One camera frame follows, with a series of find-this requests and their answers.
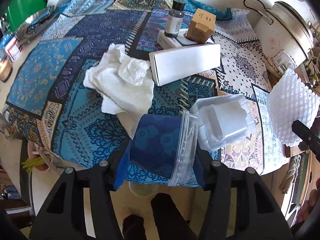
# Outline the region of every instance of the glass bottle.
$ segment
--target glass bottle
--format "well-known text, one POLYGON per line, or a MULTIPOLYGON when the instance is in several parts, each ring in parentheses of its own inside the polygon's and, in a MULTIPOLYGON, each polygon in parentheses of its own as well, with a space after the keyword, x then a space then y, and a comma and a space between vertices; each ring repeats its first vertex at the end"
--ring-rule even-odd
POLYGON ((168 19, 165 23, 164 35, 170 38, 176 38, 184 16, 185 1, 173 0, 172 8, 169 10, 168 19))

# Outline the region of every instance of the plastic container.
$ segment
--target plastic container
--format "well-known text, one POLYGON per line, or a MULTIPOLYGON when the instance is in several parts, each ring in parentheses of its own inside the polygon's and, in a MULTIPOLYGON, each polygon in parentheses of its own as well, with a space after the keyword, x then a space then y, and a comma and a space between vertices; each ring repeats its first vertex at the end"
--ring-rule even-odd
POLYGON ((181 116, 145 114, 130 149, 131 163, 183 185, 191 176, 198 137, 197 117, 184 110, 181 116))
POLYGON ((200 98, 190 108, 198 117, 199 146, 214 151, 256 132, 243 94, 200 98))

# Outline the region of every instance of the blue patterned tablecloth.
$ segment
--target blue patterned tablecloth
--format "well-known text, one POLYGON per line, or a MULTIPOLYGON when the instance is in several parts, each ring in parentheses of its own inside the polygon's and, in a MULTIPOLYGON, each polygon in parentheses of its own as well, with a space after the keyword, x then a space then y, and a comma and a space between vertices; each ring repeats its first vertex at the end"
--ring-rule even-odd
MULTIPOLYGON (((266 110, 259 106, 263 102, 259 97, 271 87, 247 11, 228 8, 222 13, 194 0, 185 1, 183 28, 197 8, 216 14, 212 38, 221 44, 221 66, 155 87, 149 114, 180 115, 198 98, 243 93, 257 133, 211 155, 231 168, 252 166, 262 173, 265 155, 274 149, 269 145, 277 144, 264 139, 271 126, 268 119, 261 119, 260 111, 266 110)), ((126 132, 115 115, 101 112, 101 96, 83 86, 85 71, 99 63, 111 43, 125 44, 129 56, 148 60, 150 51, 162 49, 156 38, 171 6, 172 0, 71 0, 21 66, 4 117, 28 140, 65 160, 90 168, 108 159, 121 146, 126 132)), ((168 182, 134 165, 129 166, 126 179, 168 182)), ((186 186, 198 186, 194 174, 186 186)))

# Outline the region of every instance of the rice cooker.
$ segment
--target rice cooker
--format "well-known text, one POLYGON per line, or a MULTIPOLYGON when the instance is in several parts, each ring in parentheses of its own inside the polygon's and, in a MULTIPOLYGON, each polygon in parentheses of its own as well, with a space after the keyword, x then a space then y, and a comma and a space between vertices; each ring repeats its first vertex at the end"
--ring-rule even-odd
POLYGON ((287 68, 294 70, 308 59, 314 46, 307 23, 282 1, 266 9, 254 32, 260 40, 267 70, 278 79, 287 68))

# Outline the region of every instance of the power cord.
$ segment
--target power cord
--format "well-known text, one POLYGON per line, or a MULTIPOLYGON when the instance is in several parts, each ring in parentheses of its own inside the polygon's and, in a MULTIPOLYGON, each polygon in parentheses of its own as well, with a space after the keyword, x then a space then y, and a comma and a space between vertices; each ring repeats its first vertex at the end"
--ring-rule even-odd
MULTIPOLYGON (((245 4, 246 1, 247 1, 247 0, 243 0, 243 4, 244 4, 244 6, 245 6, 246 8, 251 9, 251 10, 254 10, 254 11, 256 11, 258 14, 260 14, 261 16, 263 16, 263 13, 262 13, 262 12, 256 10, 255 8, 252 8, 252 7, 247 6, 247 5, 245 4)), ((266 9, 269 9, 269 8, 266 8, 266 7, 264 6, 263 2, 261 2, 260 0, 256 0, 256 1, 258 1, 259 3, 261 3, 262 6, 263 6, 263 8, 264 8, 265 10, 266 10, 266 9)))

